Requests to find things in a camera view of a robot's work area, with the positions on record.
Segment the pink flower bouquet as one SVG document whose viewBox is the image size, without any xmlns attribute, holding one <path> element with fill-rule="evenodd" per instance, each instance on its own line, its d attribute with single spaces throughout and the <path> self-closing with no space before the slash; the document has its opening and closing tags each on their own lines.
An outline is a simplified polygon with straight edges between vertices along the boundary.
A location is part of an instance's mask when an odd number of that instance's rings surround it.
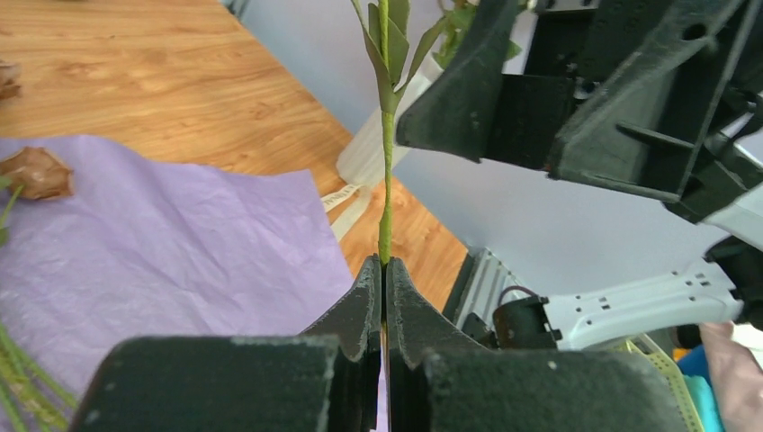
<svg viewBox="0 0 763 432">
<path fill-rule="evenodd" d="M 1 151 L 1 407 L 13 431 L 65 431 L 77 396 L 49 371 L 38 335 L 52 323 L 42 305 L 48 276 L 33 263 L 33 217 L 74 193 L 74 171 L 54 151 L 15 144 Z"/>
</svg>

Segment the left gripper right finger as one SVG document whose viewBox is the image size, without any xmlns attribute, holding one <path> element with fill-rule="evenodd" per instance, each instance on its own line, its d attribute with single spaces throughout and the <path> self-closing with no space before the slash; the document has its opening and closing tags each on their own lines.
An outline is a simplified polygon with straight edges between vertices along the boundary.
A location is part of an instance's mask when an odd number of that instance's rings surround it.
<svg viewBox="0 0 763 432">
<path fill-rule="evenodd" d="M 394 257 L 384 272 L 392 431 L 682 431 L 668 384 L 623 352 L 489 350 L 435 309 Z"/>
</svg>

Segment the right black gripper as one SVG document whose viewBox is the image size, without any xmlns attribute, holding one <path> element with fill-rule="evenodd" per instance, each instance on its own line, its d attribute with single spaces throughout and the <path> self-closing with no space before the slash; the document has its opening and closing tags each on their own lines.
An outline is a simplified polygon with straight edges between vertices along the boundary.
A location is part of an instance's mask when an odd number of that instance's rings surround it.
<svg viewBox="0 0 763 432">
<path fill-rule="evenodd" d="M 759 1 L 539 1 L 524 165 L 699 222 L 762 184 Z"/>
</svg>

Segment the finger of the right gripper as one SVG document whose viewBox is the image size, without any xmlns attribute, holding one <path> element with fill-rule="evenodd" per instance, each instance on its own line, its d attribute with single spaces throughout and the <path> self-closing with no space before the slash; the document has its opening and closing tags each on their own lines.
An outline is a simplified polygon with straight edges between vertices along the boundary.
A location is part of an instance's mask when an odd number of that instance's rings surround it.
<svg viewBox="0 0 763 432">
<path fill-rule="evenodd" d="M 481 162 L 548 170 L 556 132 L 570 114 L 573 80 L 505 75 L 515 1 L 483 1 L 439 78 L 399 117 L 396 141 Z"/>
</svg>

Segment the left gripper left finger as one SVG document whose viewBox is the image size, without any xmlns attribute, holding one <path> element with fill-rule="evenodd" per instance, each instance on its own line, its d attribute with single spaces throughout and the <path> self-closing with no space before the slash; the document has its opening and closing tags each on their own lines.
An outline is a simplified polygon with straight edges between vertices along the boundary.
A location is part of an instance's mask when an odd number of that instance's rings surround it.
<svg viewBox="0 0 763 432">
<path fill-rule="evenodd" d="M 377 424 L 382 268 L 288 337 L 135 337 L 104 358 L 70 429 L 369 431 Z"/>
</svg>

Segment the cream printed ribbon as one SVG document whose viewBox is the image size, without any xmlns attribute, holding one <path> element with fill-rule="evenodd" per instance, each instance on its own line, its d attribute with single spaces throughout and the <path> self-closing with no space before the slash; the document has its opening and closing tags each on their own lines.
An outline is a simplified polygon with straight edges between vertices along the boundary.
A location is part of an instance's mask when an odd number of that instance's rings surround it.
<svg viewBox="0 0 763 432">
<path fill-rule="evenodd" d="M 338 191 L 326 194 L 321 198 L 325 213 L 330 213 L 340 204 L 353 198 L 353 201 L 331 223 L 331 229 L 337 241 L 340 241 L 365 213 L 371 202 L 372 194 L 373 190 L 368 185 L 347 184 Z"/>
</svg>

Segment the pink and purple wrapping paper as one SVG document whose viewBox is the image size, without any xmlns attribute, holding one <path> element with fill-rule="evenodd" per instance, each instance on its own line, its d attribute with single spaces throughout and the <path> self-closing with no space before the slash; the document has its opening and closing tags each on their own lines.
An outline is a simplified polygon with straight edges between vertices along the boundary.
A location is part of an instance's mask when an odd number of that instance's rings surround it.
<svg viewBox="0 0 763 432">
<path fill-rule="evenodd" d="M 144 334 L 295 334 L 353 276 L 307 170 L 240 175 L 158 163 L 96 136 L 3 139 L 54 151 L 74 194 L 31 222 L 49 371 L 80 394 Z"/>
</svg>

